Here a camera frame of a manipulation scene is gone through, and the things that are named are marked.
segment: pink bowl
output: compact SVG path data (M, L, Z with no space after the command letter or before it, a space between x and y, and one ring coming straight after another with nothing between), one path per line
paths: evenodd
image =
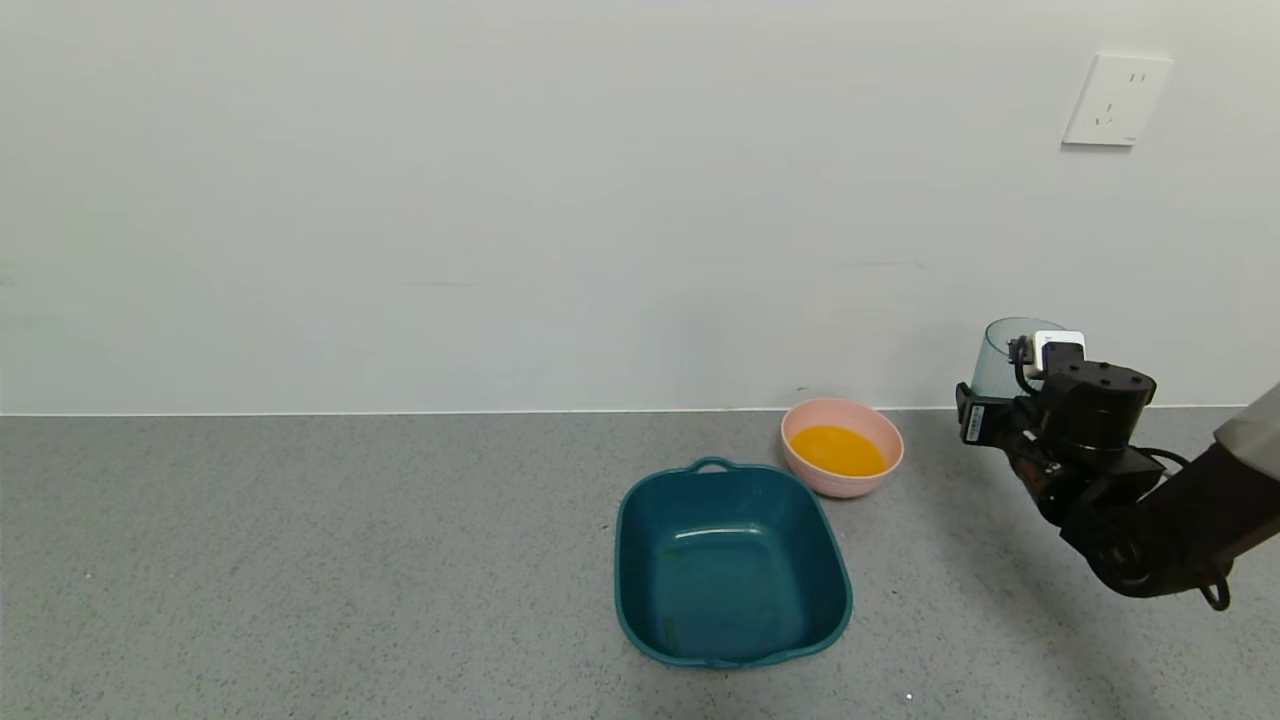
M878 475L851 477L828 473L813 465L796 455L791 438L814 425L837 425L865 437L884 455L888 469ZM904 445L902 434L893 423L876 410L851 400L818 397L796 405L782 418L782 451L791 471L813 489L829 497L858 497L878 488L884 477L897 468L902 461Z

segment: teal plastic basin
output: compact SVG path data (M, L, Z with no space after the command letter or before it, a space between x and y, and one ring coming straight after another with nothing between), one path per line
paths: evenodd
M812 655L852 614L817 497L776 468L704 457L649 475L623 498L616 542L618 623L668 665L754 667Z

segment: white label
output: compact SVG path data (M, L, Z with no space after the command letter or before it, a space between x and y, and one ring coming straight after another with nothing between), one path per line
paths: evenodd
M969 411L969 427L965 428L964 441L977 442L978 434L982 432L982 416L987 411L982 405L974 405L973 410Z

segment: basin handle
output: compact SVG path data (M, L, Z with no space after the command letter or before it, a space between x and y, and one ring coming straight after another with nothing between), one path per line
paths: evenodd
M726 470L737 470L739 469L739 465L735 465L735 464L730 462L728 460L724 460L723 457L717 457L714 455L708 455L707 457L703 457L701 460L699 460L699 461L694 462L692 465L685 468L684 471L685 473L696 473L696 471L701 470L703 468L707 468L708 465L719 465L721 468L723 468Z

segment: white wall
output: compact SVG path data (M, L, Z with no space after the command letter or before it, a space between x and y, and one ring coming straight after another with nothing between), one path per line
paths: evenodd
M0 13L6 413L947 405L1006 314L1280 379L1271 0ZM1178 61L1132 152L1097 50Z

